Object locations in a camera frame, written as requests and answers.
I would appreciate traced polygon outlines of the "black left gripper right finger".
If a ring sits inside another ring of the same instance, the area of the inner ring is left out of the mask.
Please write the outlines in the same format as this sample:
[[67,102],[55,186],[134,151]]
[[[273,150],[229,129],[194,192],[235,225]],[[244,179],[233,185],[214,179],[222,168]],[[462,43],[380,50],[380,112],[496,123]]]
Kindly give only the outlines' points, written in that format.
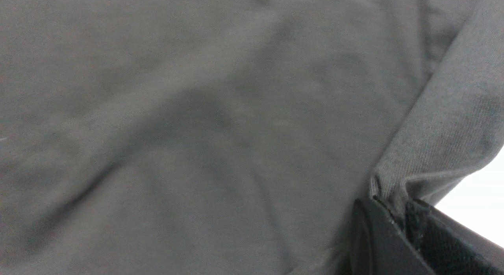
[[421,200],[406,204],[406,234],[437,275],[502,275],[504,251]]

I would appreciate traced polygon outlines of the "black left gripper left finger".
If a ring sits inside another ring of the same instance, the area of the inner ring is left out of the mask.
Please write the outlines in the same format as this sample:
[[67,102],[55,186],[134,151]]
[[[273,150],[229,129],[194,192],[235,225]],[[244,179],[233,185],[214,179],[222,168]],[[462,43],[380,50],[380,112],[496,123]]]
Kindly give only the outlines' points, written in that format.
[[350,266],[353,275],[432,275],[380,202],[364,198],[354,203]]

